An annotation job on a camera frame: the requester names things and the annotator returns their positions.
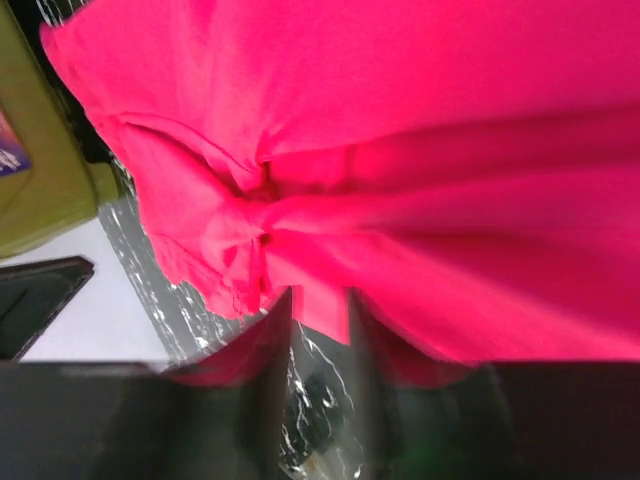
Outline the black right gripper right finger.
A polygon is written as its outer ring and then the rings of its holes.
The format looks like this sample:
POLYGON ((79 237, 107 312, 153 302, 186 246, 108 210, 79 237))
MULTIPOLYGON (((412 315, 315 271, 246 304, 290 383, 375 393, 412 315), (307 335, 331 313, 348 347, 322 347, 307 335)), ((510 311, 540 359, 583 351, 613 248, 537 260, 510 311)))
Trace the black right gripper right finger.
POLYGON ((635 479, 631 362, 433 359, 348 297, 366 479, 635 479))

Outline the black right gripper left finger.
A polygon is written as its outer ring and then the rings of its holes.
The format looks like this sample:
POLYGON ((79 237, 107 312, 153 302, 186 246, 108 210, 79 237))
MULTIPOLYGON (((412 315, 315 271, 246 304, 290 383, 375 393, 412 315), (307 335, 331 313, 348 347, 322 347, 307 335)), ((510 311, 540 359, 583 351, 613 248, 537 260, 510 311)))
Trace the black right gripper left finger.
POLYGON ((3 363, 5 479, 275 479, 292 294, 219 351, 131 363, 3 363))

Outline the bright pink t shirt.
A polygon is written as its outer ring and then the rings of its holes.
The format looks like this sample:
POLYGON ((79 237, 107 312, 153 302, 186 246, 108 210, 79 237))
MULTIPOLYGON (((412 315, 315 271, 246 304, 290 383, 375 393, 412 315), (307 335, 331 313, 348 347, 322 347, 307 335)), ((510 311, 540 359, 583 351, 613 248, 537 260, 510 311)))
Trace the bright pink t shirt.
POLYGON ((391 369, 639 357, 635 1, 93 1, 43 50, 162 272, 391 369))

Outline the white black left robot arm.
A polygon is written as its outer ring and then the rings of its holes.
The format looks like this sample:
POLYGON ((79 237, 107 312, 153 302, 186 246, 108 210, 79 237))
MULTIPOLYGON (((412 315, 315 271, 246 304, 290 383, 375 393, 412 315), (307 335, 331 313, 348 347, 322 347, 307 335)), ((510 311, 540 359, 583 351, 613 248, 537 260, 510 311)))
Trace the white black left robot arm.
POLYGON ((1 359, 18 361, 94 275, 82 256, 1 269, 1 359))

